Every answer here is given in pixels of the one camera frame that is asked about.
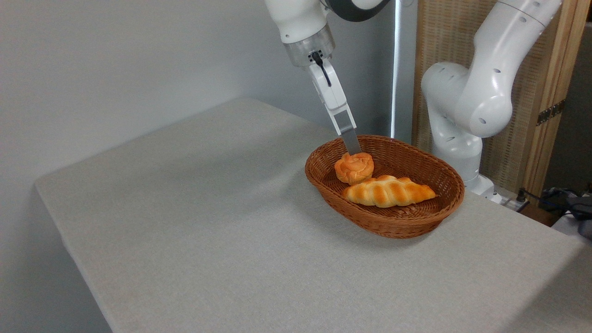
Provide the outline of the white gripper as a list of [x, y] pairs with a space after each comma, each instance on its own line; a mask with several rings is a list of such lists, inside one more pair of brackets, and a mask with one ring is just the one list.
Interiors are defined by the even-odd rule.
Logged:
[[357, 124], [347, 105], [342, 84], [332, 63], [328, 59], [323, 59], [320, 64], [313, 62], [309, 65], [308, 72], [336, 133], [342, 137], [347, 152], [349, 155], [361, 153], [362, 149], [356, 133]]

